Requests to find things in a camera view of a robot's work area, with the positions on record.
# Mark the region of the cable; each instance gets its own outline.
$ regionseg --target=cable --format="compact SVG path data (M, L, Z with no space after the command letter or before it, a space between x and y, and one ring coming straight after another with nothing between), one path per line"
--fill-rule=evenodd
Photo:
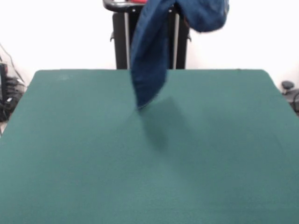
M14 66L14 61L13 61L13 58L11 57L11 55L5 50L5 48L2 46L1 43L0 43L0 47L1 47L2 50L5 52L5 54L7 54L7 56L10 58L11 65L13 66L13 69L14 69L14 71L16 72L16 74L18 75L18 77L20 78L20 80L22 80L22 82L25 83L24 80L23 80L23 78L22 78L22 76L19 74L19 72L18 72L17 69L15 68L15 66Z

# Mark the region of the green table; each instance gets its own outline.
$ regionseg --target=green table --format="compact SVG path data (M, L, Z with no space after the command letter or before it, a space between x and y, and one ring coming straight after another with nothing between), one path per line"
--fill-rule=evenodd
M299 120L260 70L39 71L0 140L0 224L298 224Z

